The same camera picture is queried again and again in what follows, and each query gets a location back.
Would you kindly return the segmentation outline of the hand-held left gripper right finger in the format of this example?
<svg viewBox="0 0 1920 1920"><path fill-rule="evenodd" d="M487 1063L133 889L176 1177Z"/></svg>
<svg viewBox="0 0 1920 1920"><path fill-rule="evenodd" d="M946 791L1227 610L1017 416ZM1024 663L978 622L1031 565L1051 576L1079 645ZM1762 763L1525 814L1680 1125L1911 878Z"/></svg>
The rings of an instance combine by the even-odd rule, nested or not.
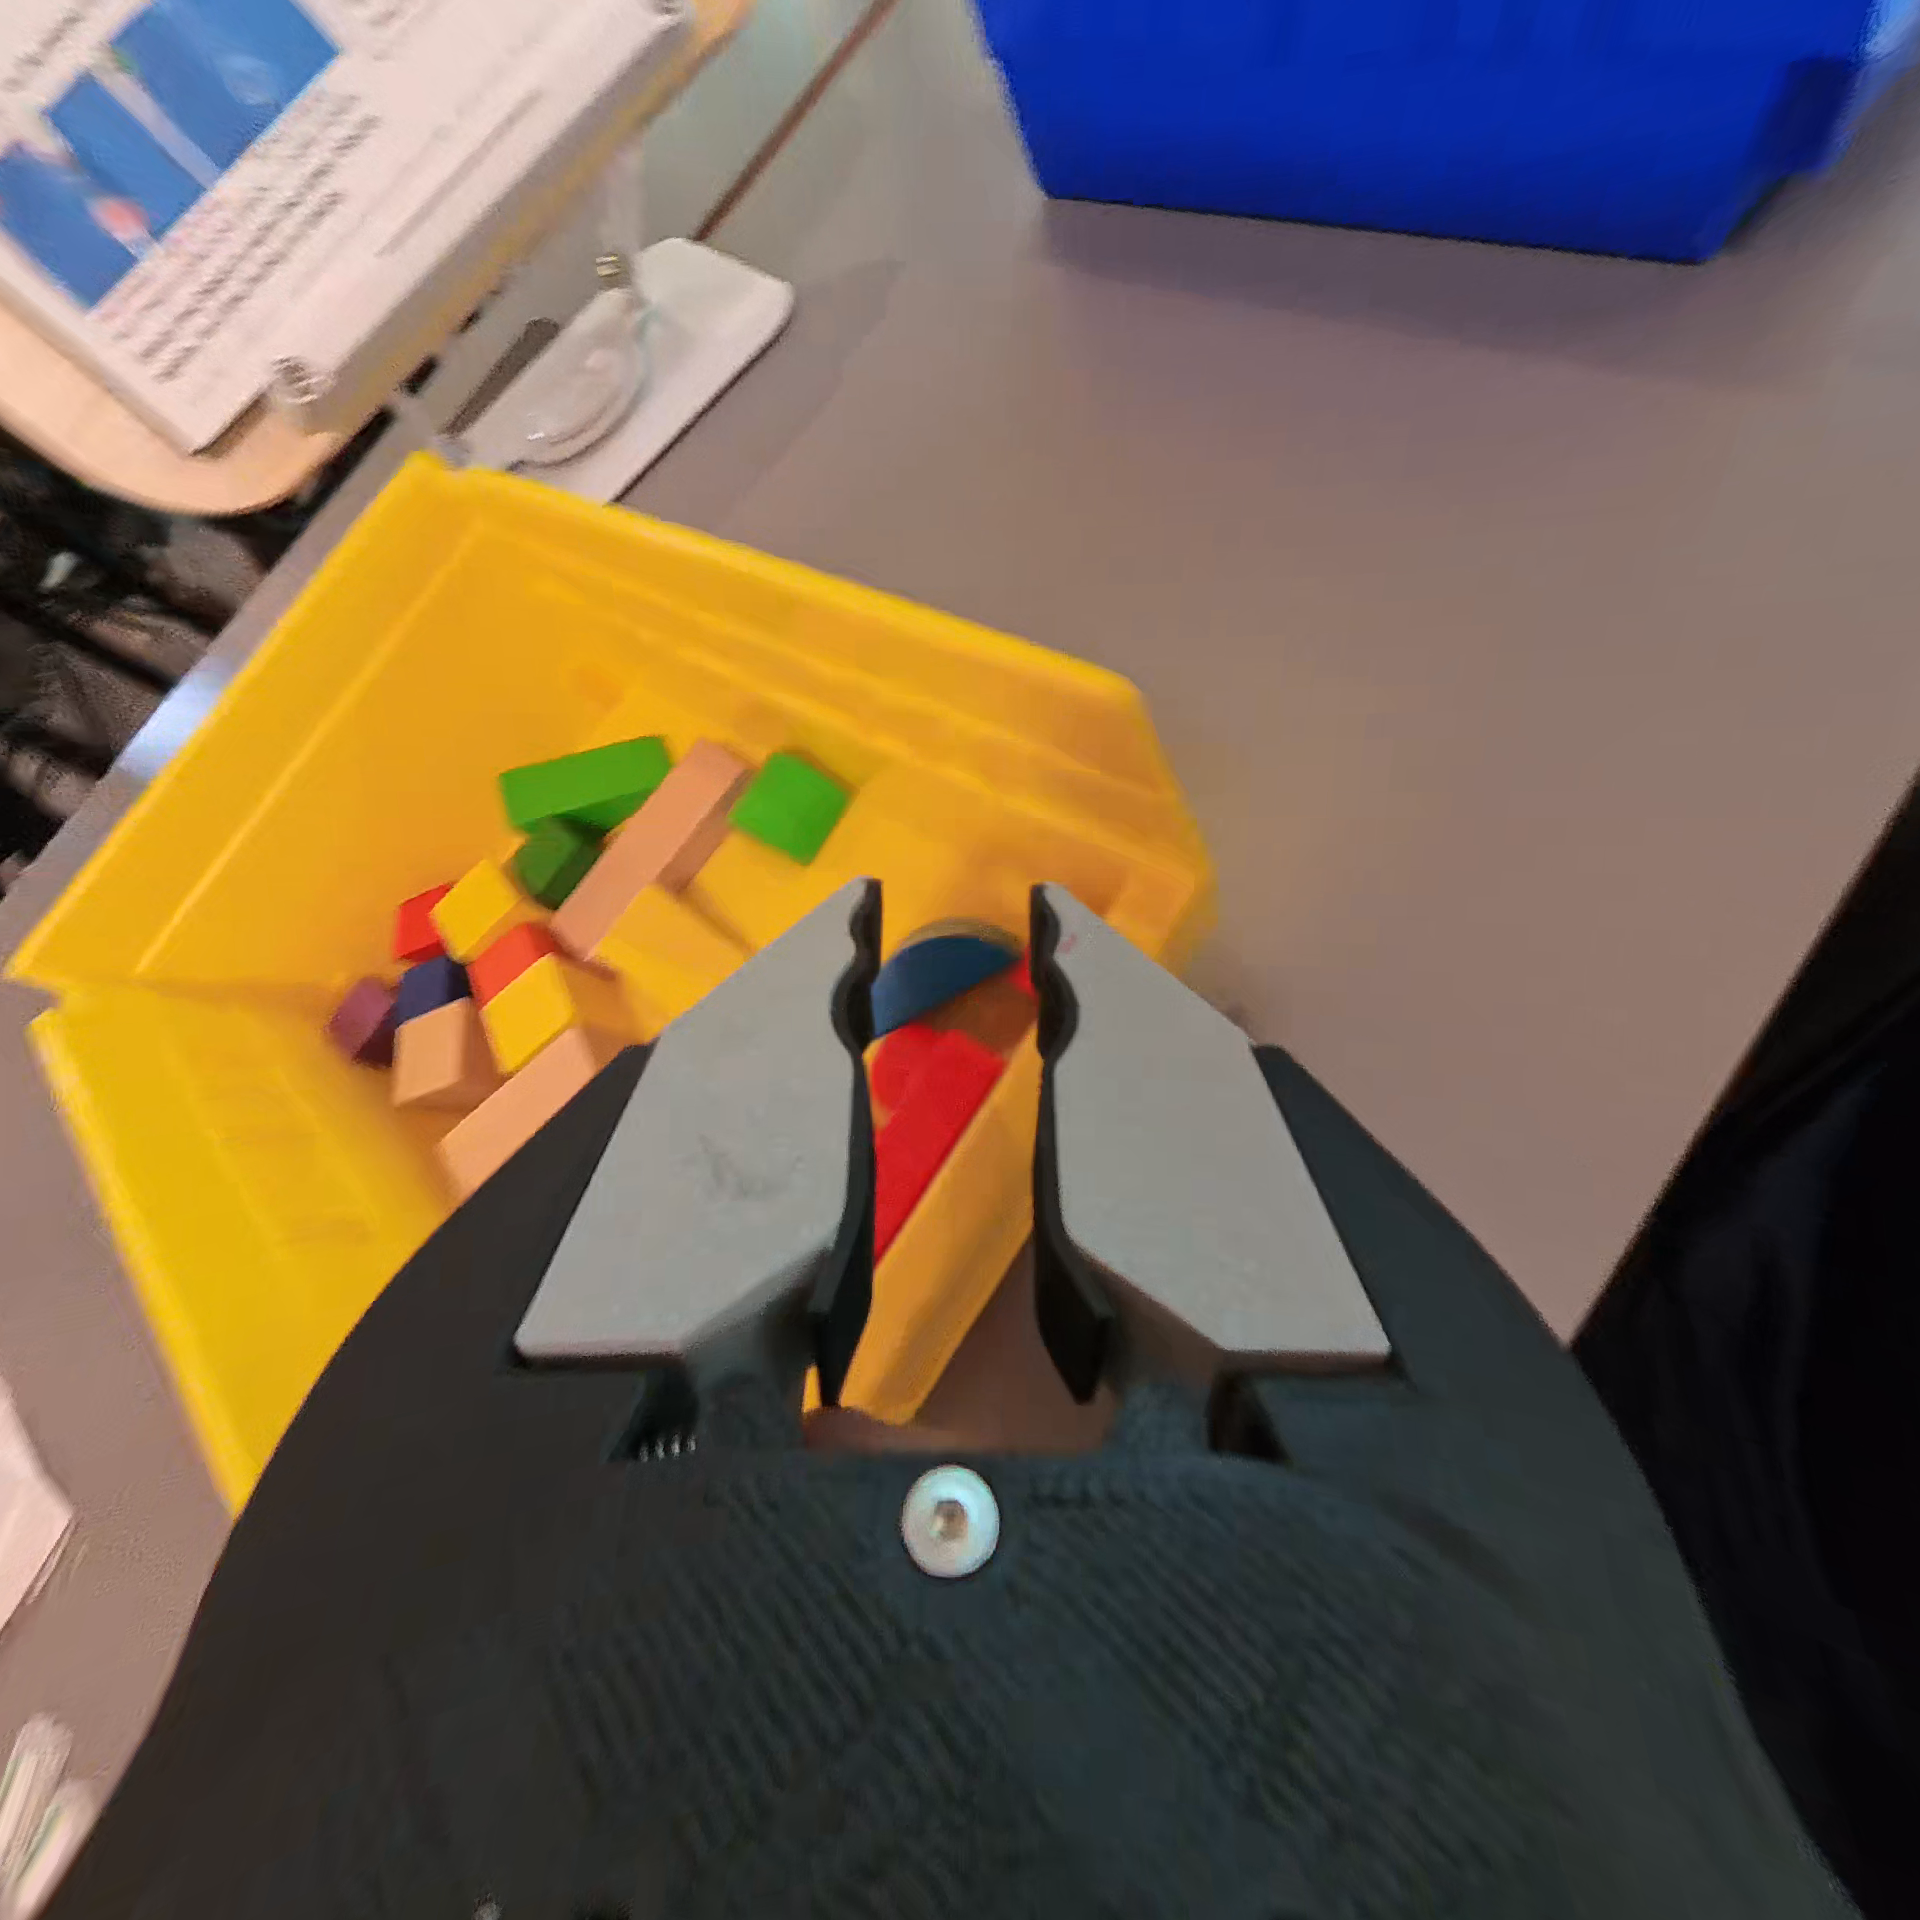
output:
<svg viewBox="0 0 1920 1920"><path fill-rule="evenodd" d="M1394 1358L1237 1022L1058 882L1029 898L1040 1339L1074 1401Z"/></svg>

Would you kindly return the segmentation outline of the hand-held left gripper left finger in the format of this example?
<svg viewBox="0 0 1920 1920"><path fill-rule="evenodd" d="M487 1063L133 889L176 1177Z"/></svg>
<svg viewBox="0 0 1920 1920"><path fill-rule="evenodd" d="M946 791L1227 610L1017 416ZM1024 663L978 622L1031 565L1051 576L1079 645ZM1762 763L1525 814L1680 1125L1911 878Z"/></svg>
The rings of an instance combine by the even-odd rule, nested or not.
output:
<svg viewBox="0 0 1920 1920"><path fill-rule="evenodd" d="M757 1376L834 1406L873 1310L866 1049L880 882L855 878L651 1047L526 1307L521 1360Z"/></svg>

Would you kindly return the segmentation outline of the yellow plastic bin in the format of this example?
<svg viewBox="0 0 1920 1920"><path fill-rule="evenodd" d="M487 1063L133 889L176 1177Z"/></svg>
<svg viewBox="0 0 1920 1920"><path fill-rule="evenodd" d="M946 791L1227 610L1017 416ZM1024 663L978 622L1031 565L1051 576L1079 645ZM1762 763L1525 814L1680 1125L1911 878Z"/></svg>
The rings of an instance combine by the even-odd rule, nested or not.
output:
<svg viewBox="0 0 1920 1920"><path fill-rule="evenodd" d="M745 544L414 457L9 965L30 1038L219 1497L240 1513L322 1367L450 1214L450 1118L325 1019L407 896L503 862L496 779L661 736L795 752L850 805L800 864L729 837L615 939L651 1040L848 880L882 949L1026 928L1056 880L1182 971L1216 864L1141 690Z"/></svg>

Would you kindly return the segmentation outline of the blue plastic bin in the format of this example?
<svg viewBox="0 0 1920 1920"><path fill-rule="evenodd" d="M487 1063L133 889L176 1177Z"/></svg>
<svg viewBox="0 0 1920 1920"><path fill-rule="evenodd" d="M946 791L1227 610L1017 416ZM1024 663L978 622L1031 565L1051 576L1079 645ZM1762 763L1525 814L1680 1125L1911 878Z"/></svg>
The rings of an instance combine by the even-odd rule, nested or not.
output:
<svg viewBox="0 0 1920 1920"><path fill-rule="evenodd" d="M1915 5L981 2L1056 201L1696 265L1915 69Z"/></svg>

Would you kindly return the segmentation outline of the pile of coloured wooden blocks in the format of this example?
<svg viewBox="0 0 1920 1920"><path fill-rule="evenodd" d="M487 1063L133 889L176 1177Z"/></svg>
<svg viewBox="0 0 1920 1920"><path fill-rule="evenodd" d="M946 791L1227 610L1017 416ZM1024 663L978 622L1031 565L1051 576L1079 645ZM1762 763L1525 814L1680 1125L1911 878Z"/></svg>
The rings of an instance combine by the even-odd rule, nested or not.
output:
<svg viewBox="0 0 1920 1920"><path fill-rule="evenodd" d="M519 843L450 885L446 953L354 981L327 1019L398 1111L448 1122L450 1198L743 967L747 935L690 898L731 841L807 866L853 798L802 752L752 763L702 738L677 757L661 736L526 763L498 793Z"/></svg>

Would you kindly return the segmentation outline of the blue half-round wooden piece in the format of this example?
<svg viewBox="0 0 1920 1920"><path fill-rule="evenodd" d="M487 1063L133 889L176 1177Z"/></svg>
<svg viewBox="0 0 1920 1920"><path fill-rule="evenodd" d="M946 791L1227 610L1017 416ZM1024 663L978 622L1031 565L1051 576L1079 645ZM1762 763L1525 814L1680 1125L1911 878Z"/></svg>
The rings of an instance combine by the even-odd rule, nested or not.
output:
<svg viewBox="0 0 1920 1920"><path fill-rule="evenodd" d="M1003 976L1024 960L1015 933L981 919L942 919L917 928L880 962L871 983L871 1035L939 1013L974 987Z"/></svg>

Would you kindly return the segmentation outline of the person's right leg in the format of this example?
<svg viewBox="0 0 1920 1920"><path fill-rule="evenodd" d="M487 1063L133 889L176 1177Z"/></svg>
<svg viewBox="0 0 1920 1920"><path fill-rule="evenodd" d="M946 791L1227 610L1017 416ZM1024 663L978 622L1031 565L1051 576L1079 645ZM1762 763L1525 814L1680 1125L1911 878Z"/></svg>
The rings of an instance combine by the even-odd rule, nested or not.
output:
<svg viewBox="0 0 1920 1920"><path fill-rule="evenodd" d="M1918 786L1573 1353L1861 1915L1918 1915Z"/></svg>

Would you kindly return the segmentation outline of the laminated label sheet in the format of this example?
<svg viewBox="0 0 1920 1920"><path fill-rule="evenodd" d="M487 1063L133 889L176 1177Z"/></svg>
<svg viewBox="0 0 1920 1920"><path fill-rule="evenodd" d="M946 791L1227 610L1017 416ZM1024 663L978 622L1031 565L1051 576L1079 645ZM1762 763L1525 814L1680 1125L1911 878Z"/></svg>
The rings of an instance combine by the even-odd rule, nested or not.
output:
<svg viewBox="0 0 1920 1920"><path fill-rule="evenodd" d="M2 1627L41 1591L75 1525L75 1509L41 1463L2 1383Z"/></svg>

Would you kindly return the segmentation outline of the white stand base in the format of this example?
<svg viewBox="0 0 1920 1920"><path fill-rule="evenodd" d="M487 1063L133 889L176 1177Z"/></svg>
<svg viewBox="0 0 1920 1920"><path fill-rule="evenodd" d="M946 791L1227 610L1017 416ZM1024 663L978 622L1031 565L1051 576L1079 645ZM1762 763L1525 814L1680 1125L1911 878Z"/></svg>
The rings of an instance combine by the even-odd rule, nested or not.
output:
<svg viewBox="0 0 1920 1920"><path fill-rule="evenodd" d="M615 279L446 434L453 464L613 503L775 345L789 281L686 238L613 256Z"/></svg>

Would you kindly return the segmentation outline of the small white packet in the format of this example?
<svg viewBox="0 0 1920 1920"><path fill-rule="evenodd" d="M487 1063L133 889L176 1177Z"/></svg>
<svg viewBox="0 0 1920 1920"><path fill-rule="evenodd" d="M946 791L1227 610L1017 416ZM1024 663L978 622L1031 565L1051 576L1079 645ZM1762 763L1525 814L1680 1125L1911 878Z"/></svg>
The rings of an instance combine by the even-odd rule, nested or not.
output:
<svg viewBox="0 0 1920 1920"><path fill-rule="evenodd" d="M91 1783L69 1771L73 1737L50 1717L30 1717L2 1774L2 1915L41 1911L80 1854L96 1817Z"/></svg>

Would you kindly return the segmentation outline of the instruction sheet on stand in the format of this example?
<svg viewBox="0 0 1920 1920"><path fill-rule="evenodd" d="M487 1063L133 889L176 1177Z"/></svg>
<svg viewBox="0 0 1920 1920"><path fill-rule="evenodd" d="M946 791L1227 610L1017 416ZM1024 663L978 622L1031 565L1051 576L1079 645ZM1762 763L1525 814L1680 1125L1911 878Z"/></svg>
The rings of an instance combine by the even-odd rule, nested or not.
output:
<svg viewBox="0 0 1920 1920"><path fill-rule="evenodd" d="M466 322L562 226L574 203L699 78L752 18L754 2L697 2L658 64L603 110L592 133L562 142L535 178L507 197L482 235L455 249L398 318L375 331L366 359L315 398L261 400L206 450L183 453L103 375L59 345L41 315L2 309L2 425L89 489L155 512L233 517L295 494L336 455L423 361L441 361Z"/></svg>

